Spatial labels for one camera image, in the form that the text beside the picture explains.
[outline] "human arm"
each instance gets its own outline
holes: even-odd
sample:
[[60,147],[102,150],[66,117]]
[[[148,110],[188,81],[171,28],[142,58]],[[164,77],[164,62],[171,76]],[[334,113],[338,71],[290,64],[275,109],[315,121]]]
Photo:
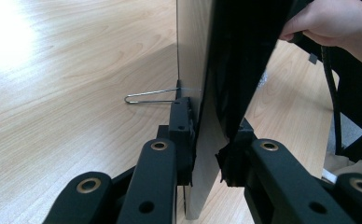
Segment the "human arm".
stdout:
[[315,0],[286,23],[281,39],[302,31],[316,43],[346,49],[362,62],[362,2]]

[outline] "wooden table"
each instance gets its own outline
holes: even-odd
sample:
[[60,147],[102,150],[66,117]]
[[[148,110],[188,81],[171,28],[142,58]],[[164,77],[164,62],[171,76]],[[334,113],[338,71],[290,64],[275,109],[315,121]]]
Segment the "wooden table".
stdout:
[[[123,97],[174,87],[175,27],[175,0],[0,1],[0,223],[40,223],[75,176],[136,164],[170,106]],[[279,44],[246,117],[320,176],[332,111],[322,65],[307,58]],[[177,219],[252,222],[243,189],[219,180],[199,220]]]

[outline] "black cable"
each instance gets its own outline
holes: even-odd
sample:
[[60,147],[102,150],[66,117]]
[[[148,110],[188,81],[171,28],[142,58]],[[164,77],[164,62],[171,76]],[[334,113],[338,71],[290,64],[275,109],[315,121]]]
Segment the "black cable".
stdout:
[[327,84],[329,87],[330,97],[332,99],[333,117],[335,123],[335,154],[340,155],[342,152],[341,147],[341,105],[339,102],[338,92],[336,90],[335,80],[333,79],[332,69],[330,65],[329,48],[321,46],[321,55],[323,58],[324,72],[326,74]]

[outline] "metal hook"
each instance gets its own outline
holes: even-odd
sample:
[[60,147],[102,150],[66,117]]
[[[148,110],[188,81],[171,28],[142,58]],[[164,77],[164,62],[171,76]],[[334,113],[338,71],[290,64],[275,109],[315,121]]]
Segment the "metal hook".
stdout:
[[136,94],[127,95],[123,100],[126,102],[126,104],[129,104],[129,105],[131,105],[131,104],[170,103],[172,101],[167,101],[167,100],[128,101],[128,98],[143,96],[143,95],[151,95],[151,94],[162,93],[162,92],[167,92],[167,91],[177,91],[178,89],[179,88],[172,88],[172,89],[163,90],[163,91],[147,91],[147,92],[142,92],[142,93],[136,93]]

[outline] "light wood tabletop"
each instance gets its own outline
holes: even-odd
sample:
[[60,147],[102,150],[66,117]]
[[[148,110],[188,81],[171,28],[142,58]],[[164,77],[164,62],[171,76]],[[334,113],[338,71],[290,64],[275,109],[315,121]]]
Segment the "light wood tabletop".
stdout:
[[[40,223],[75,176],[136,164],[170,105],[123,97],[175,86],[175,13],[175,0],[0,1],[0,223]],[[320,176],[332,115],[322,64],[279,43],[267,71],[247,119]],[[218,179],[195,221],[179,196],[177,221],[252,223],[243,191]]]

